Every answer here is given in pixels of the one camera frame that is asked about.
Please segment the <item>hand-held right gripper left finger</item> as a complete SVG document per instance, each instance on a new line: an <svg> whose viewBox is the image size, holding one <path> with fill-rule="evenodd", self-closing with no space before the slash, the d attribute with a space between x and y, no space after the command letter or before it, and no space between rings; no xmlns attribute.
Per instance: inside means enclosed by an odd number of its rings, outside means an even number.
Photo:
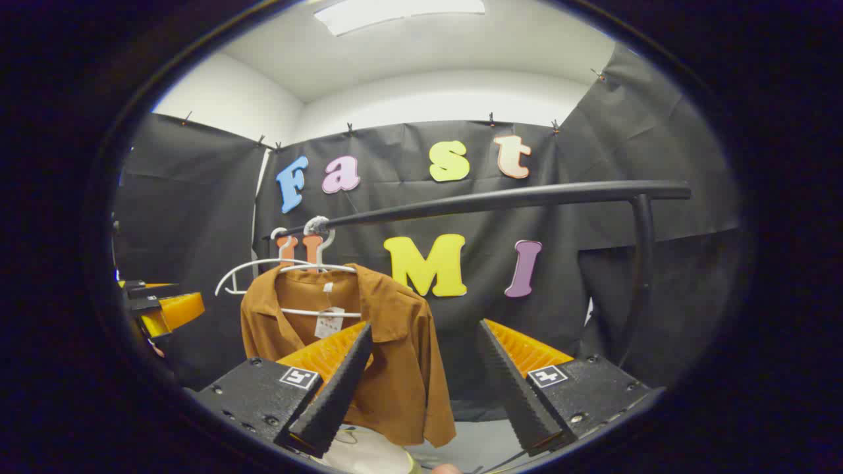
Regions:
<svg viewBox="0 0 843 474"><path fill-rule="evenodd" d="M251 438L316 458L328 451L371 358L359 322L278 361L251 357L195 400Z"/></svg>

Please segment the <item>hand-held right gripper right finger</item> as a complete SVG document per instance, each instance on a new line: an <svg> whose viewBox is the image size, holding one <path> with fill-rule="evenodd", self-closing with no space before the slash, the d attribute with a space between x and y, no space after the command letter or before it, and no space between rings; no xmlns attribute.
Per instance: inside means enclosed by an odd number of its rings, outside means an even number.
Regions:
<svg viewBox="0 0 843 474"><path fill-rule="evenodd" d="M599 354L572 357L492 320L477 346L522 450L529 456L599 438L659 401L653 388Z"/></svg>

